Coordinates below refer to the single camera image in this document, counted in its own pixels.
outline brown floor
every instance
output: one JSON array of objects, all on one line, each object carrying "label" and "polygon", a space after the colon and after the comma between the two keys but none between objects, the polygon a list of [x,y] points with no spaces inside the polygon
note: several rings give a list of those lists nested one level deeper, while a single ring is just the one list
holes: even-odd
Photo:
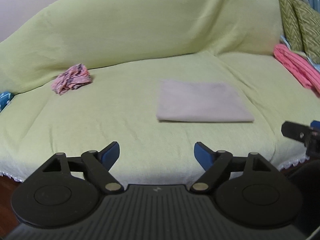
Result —
[{"label": "brown floor", "polygon": [[18,182],[7,176],[0,177],[0,237],[18,225],[10,205],[11,194],[18,185]]}]

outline green patterned cushion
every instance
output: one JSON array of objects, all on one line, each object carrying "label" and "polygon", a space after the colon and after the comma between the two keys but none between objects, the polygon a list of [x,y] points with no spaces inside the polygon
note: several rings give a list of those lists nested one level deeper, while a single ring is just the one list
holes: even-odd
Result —
[{"label": "green patterned cushion", "polygon": [[303,51],[302,36],[292,0],[279,0],[284,33],[292,50]]},{"label": "green patterned cushion", "polygon": [[309,4],[292,0],[298,17],[304,50],[313,62],[320,64],[320,14]]}]

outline pink towel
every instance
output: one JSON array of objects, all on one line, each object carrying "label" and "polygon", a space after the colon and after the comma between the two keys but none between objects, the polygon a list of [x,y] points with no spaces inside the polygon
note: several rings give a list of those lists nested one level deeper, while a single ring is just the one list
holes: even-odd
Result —
[{"label": "pink towel", "polygon": [[70,89],[78,89],[91,82],[90,73],[85,65],[77,64],[57,76],[51,84],[51,88],[57,94],[63,95]]},{"label": "pink towel", "polygon": [[320,94],[320,73],[303,57],[291,52],[284,44],[277,44],[273,54],[304,88],[316,90]]}]

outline metal screw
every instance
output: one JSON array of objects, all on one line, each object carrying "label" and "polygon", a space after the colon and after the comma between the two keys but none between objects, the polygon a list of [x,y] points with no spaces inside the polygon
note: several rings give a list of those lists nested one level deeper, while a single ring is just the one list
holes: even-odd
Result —
[{"label": "metal screw", "polygon": [[111,183],[106,184],[105,188],[109,191],[116,191],[116,190],[121,189],[121,185],[116,182],[111,182]]},{"label": "metal screw", "polygon": [[192,185],[193,189],[196,191],[204,191],[209,188],[208,184],[203,182],[198,182]]}]

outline ribbed black surface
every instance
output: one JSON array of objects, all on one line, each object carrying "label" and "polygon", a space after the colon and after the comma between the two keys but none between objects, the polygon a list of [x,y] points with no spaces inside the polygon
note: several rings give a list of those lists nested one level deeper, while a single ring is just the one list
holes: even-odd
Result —
[{"label": "ribbed black surface", "polygon": [[105,197],[78,224],[59,229],[20,225],[5,240],[301,240],[293,226],[273,230],[241,227],[223,217],[207,196],[184,186],[131,185]]}]

